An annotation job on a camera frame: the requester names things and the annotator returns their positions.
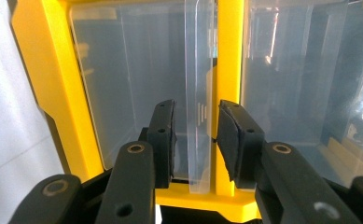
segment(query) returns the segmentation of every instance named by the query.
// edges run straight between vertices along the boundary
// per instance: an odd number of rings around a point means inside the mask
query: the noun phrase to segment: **transparent acrylic sheet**
[[[195,127],[198,122],[193,122],[200,115],[194,109],[209,108],[206,101],[211,103],[211,90],[207,89],[211,79],[206,76],[212,59],[201,53],[189,56],[208,49],[209,44],[201,38],[207,37],[204,33],[209,29],[203,26],[211,23],[187,22],[192,15],[209,20],[204,10],[196,10],[197,2],[113,1],[71,8],[81,74],[105,169],[113,166],[119,148],[137,139],[148,126],[154,106],[175,99],[175,178],[192,176],[195,181],[191,183],[200,183],[202,171],[210,170],[204,168],[210,165],[205,163],[210,141],[202,127]],[[197,25],[201,34],[187,41]],[[199,157],[189,162],[191,154]]]
[[[188,174],[191,193],[210,190],[214,1],[186,0]]]
[[[241,103],[268,141],[349,186],[363,175],[362,3],[252,5],[244,35]]]

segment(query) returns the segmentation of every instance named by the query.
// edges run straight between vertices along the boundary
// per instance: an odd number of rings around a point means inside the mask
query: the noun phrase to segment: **white surface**
[[[7,1],[0,1],[0,223],[36,183],[62,172],[11,32]]]

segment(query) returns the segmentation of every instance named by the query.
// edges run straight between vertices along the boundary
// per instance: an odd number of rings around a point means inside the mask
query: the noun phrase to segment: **clear plastic box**
[[[250,1],[241,103],[323,177],[363,175],[362,1]]]
[[[105,169],[175,99],[175,178],[210,189],[214,1],[112,1],[70,10]]]

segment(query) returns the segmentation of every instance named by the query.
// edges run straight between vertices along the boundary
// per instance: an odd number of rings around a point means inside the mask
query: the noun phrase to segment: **yellow base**
[[[260,218],[254,192],[235,190],[234,197],[189,193],[188,184],[170,184],[168,189],[156,189],[156,202],[160,205],[217,211],[231,222],[243,223]]]

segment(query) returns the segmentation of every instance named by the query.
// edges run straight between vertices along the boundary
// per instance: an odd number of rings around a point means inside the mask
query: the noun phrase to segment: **transparent container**
[[[105,169],[175,99],[175,178],[208,192],[214,1],[81,4],[70,21]]]
[[[241,103],[323,177],[363,175],[362,1],[250,1]]]

